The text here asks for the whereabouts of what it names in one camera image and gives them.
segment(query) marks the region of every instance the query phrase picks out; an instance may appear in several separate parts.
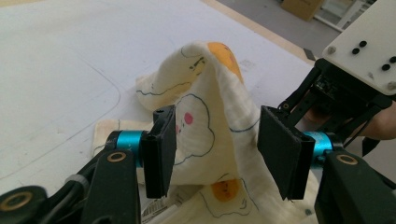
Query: pink dot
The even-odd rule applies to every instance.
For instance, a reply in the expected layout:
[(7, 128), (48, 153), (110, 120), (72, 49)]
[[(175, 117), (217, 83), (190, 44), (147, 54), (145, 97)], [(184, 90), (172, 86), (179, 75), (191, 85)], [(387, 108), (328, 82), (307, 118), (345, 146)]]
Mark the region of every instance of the pink dot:
[(184, 120), (186, 121), (187, 124), (192, 124), (192, 121), (193, 121), (192, 114), (190, 114), (189, 112), (187, 112), (187, 113), (184, 115)]

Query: robotic arm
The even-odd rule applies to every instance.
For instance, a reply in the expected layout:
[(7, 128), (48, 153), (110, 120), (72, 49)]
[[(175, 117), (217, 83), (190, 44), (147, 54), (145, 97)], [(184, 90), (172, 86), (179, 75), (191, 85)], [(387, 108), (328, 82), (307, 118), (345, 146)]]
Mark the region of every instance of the robotic arm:
[(153, 114), (147, 131), (115, 131), (105, 148), (53, 196), (39, 186), (0, 196), (1, 223), (140, 223), (136, 167), (143, 167), (148, 198), (167, 194), (176, 154), (173, 105)]
[[(395, 10), (395, 1), (377, 1), (324, 50), (288, 99), (262, 107), (258, 148), (282, 199), (302, 199), (310, 166), (324, 165), (319, 223), (396, 222), (395, 184), (344, 150), (354, 130), (396, 100)], [(331, 117), (301, 133), (294, 126), (314, 105)]]

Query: table surface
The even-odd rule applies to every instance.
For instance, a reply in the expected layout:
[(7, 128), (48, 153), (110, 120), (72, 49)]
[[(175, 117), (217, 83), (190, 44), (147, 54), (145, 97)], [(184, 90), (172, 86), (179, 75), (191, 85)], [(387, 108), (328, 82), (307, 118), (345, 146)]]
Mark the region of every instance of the table surface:
[(0, 194), (54, 193), (91, 158), (99, 120), (150, 121), (135, 79), (191, 41), (228, 45), (257, 105), (277, 106), (312, 67), (301, 49), (210, 0), (17, 2), (0, 3)]

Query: floor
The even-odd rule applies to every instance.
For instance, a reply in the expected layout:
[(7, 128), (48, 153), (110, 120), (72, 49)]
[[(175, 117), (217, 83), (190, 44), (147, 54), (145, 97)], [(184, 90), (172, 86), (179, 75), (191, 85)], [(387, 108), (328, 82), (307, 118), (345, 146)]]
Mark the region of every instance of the floor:
[(277, 35), (303, 49), (310, 49), (315, 56), (340, 32), (313, 19), (303, 21), (280, 7), (280, 0), (218, 0), (249, 19), (261, 24)]
[[(239, 14), (257, 22), (271, 32), (287, 39), (302, 49), (310, 49), (317, 58), (338, 36), (339, 31), (313, 19), (303, 21), (281, 8), (281, 0), (217, 0)], [(361, 140), (358, 137), (348, 147), (348, 151), (361, 154)], [(396, 182), (396, 139), (381, 141), (375, 150), (364, 159), (379, 173)]]

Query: cloth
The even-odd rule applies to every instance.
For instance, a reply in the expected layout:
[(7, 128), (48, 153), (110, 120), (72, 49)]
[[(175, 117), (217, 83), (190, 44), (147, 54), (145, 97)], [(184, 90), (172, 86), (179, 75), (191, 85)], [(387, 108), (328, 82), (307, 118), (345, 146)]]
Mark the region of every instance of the cloth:
[[(150, 223), (316, 222), (318, 181), (312, 173), (304, 200), (282, 201), (257, 149), (260, 109), (227, 46), (193, 42), (182, 47), (157, 72), (136, 81), (136, 94), (150, 111), (177, 106), (171, 185), (203, 186), (187, 202)], [(149, 130), (150, 124), (100, 122), (92, 148), (99, 151), (113, 130), (141, 128)]]

